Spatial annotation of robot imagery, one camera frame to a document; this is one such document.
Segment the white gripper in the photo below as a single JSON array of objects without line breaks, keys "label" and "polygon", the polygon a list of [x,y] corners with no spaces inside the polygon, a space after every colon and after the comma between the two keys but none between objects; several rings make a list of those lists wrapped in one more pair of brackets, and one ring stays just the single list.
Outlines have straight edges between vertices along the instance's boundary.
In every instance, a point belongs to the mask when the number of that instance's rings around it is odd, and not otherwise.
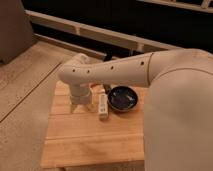
[{"label": "white gripper", "polygon": [[92,93],[88,84],[80,84],[80,85],[70,85],[70,113],[72,114],[75,106],[74,105],[87,105],[89,110],[93,110],[93,105],[90,104],[92,102]]}]

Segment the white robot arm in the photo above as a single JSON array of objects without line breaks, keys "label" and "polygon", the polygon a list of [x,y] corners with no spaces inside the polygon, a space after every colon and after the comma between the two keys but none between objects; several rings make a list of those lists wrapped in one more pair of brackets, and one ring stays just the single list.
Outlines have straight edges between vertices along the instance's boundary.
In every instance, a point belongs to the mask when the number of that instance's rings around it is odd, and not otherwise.
[{"label": "white robot arm", "polygon": [[213,171],[213,53],[174,49],[90,64],[77,54],[59,69],[71,101],[89,100],[89,85],[146,87],[146,171]]}]

